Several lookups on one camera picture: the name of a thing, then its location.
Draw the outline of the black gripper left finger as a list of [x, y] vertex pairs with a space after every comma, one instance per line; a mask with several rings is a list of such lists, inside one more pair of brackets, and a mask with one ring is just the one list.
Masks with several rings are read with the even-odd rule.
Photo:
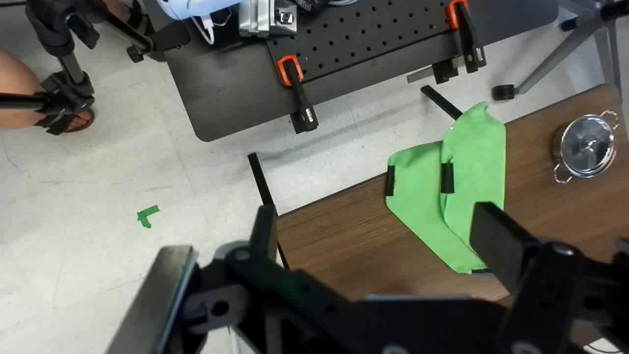
[[255, 257], [274, 259], [278, 253], [278, 212], [274, 204], [262, 204], [258, 208], [251, 249]]

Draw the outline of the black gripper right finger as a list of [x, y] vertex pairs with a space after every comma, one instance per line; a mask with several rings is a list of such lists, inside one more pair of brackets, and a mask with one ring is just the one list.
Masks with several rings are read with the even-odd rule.
[[541, 242], [494, 202], [479, 202], [471, 244], [506, 289], [516, 289]]

